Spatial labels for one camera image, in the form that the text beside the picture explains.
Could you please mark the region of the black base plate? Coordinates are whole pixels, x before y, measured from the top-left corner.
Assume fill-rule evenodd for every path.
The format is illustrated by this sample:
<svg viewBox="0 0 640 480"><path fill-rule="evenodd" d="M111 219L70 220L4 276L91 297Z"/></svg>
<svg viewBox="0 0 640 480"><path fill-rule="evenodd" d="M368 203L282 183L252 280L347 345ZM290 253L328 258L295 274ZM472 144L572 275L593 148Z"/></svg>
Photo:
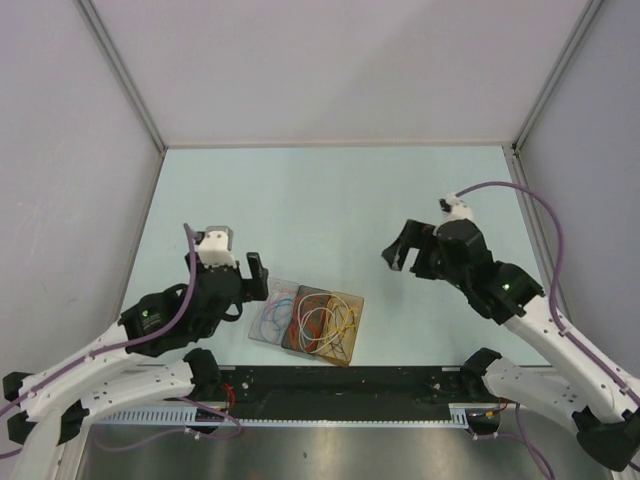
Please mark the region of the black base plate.
<svg viewBox="0 0 640 480"><path fill-rule="evenodd" d="M240 420L445 420L450 404L499 405L479 381L437 366L236 366L214 380L194 400L229 400Z"/></svg>

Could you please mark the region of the right aluminium corner post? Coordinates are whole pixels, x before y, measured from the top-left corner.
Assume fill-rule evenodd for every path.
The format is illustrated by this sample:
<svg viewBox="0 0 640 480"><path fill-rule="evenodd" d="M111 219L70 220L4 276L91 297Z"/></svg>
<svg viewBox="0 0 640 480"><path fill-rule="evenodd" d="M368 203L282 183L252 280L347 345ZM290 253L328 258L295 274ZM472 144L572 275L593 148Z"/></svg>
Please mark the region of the right aluminium corner post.
<svg viewBox="0 0 640 480"><path fill-rule="evenodd" d="M519 153L522 150L606 4L607 1L605 0L589 0L586 2L522 126L511 142L511 149L515 153Z"/></svg>

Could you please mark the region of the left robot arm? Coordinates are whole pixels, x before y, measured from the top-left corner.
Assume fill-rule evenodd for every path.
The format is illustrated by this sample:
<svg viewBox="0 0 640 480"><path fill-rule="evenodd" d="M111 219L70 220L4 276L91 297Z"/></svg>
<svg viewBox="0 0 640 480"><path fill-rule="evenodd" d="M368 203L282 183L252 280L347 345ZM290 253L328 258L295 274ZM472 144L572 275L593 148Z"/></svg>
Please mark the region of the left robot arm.
<svg viewBox="0 0 640 480"><path fill-rule="evenodd" d="M235 322L244 304L268 296L268 271L258 253L246 256L251 276L239 264L206 263L187 255L189 281L144 296L124 311L99 338L61 364L37 374L12 372L3 379L5 399L18 411L7 421L9 439L23 444L52 409L62 410L61 442L73 438L90 409L81 402L89 387L107 387L126 368L214 335L218 325Z"/></svg>

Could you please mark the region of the dark grey plastic bin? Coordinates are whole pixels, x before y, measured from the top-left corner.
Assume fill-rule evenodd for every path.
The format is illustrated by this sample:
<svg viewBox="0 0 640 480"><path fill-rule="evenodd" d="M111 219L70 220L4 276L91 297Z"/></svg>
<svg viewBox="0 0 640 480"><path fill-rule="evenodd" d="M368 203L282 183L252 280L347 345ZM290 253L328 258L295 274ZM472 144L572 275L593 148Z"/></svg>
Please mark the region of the dark grey plastic bin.
<svg viewBox="0 0 640 480"><path fill-rule="evenodd" d="M329 291L301 285L281 347L295 353L316 355L324 343L329 300Z"/></svg>

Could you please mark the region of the aluminium corner post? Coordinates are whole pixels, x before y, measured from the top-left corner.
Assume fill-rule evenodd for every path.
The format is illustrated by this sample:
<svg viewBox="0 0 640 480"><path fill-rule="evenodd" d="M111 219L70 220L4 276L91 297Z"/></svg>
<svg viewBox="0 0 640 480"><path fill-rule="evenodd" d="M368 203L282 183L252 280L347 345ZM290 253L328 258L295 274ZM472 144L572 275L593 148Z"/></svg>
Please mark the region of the aluminium corner post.
<svg viewBox="0 0 640 480"><path fill-rule="evenodd" d="M522 126L511 142L511 149L515 153L519 153L522 150L606 4L607 1L605 0L589 0L586 2Z"/></svg>
<svg viewBox="0 0 640 480"><path fill-rule="evenodd" d="M159 128L143 99L109 29L102 19L94 1L74 0L73 4L85 22L89 33L93 37L98 49L103 55L107 66L112 72L116 83L139 121L142 129L153 144L156 151L164 155L167 145L162 139Z"/></svg>

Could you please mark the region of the amber plastic bin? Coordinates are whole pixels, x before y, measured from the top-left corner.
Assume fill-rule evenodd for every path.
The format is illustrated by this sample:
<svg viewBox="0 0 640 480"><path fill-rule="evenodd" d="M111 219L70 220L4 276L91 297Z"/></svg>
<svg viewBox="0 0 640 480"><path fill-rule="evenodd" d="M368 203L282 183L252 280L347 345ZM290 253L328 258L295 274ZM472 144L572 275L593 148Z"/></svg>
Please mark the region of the amber plastic bin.
<svg viewBox="0 0 640 480"><path fill-rule="evenodd" d="M348 367L353 358L363 309L362 297L332 292L323 333L324 343L316 356L330 364Z"/></svg>

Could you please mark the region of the clear plastic bin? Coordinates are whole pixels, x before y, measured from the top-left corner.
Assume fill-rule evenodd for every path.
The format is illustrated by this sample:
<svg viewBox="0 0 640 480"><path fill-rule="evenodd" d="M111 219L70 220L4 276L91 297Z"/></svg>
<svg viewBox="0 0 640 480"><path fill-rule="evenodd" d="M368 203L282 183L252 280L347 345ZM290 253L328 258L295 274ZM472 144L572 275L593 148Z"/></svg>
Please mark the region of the clear plastic bin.
<svg viewBox="0 0 640 480"><path fill-rule="evenodd" d="M294 301L300 285L287 280L270 278L268 287L269 296L258 307L248 338L270 345L280 345L291 323Z"/></svg>

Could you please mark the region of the left aluminium corner post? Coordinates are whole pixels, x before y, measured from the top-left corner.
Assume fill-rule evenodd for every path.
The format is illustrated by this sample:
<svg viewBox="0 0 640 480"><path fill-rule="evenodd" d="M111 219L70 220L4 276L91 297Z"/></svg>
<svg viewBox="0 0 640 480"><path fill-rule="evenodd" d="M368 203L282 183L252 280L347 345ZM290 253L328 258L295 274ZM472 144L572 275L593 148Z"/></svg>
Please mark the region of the left aluminium corner post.
<svg viewBox="0 0 640 480"><path fill-rule="evenodd" d="M74 0L73 4L85 22L89 33L93 37L98 49L103 55L107 66L112 72L116 83L139 121L142 129L153 144L156 151L164 155L167 145L162 139L159 128L143 99L109 29L102 19L94 1Z"/></svg>

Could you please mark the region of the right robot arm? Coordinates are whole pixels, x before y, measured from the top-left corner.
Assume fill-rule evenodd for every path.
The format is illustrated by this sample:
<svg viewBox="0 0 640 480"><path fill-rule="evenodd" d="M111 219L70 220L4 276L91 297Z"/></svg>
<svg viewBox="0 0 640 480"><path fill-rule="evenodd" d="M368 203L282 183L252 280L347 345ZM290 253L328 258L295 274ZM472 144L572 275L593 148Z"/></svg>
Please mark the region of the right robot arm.
<svg viewBox="0 0 640 480"><path fill-rule="evenodd" d="M470 220L439 226L409 220L382 252L399 271L410 250L411 272L457 288L481 317L533 347L560 381L526 373L503 355L481 349L464 364L463 393L473 401L490 395L527 406L576 436L600 465L621 472L639 453L639 380L564 322L542 286L521 267L494 259Z"/></svg>

